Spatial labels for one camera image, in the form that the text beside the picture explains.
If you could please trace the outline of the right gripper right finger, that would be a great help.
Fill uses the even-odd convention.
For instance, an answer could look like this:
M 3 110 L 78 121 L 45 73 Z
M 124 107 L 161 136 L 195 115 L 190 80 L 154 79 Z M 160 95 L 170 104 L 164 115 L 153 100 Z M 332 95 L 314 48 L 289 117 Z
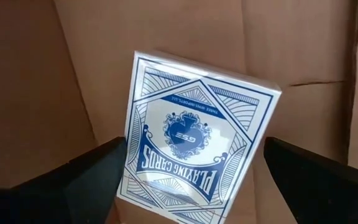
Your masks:
M 274 137 L 264 159 L 297 223 L 358 223 L 358 169 Z

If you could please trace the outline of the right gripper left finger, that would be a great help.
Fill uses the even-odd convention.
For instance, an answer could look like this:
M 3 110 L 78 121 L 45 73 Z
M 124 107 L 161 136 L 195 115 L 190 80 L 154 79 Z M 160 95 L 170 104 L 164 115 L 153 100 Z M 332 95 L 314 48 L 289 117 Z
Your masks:
M 11 188 L 0 188 L 0 223 L 104 223 L 126 159 L 116 137 L 66 164 Z

